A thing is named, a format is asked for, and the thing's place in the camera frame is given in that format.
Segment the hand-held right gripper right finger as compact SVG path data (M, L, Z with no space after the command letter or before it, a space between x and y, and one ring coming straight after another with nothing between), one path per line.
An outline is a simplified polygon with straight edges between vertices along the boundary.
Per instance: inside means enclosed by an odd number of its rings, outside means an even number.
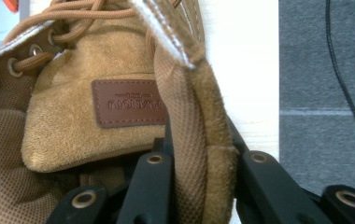
M229 127L238 149L235 207L243 224L332 224L273 156L250 150Z

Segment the tan suede lace-up boot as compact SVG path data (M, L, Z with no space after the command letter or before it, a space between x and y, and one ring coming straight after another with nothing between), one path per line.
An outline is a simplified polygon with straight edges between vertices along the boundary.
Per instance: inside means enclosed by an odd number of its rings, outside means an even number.
M0 224L45 224L171 133L180 224L229 224L237 152L198 0L51 0L0 47Z

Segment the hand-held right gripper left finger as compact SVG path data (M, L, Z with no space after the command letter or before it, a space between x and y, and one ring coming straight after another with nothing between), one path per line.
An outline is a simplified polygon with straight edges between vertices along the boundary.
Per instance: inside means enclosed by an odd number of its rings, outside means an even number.
M164 138L142 155L124 198L116 224L174 224L174 147L170 121Z

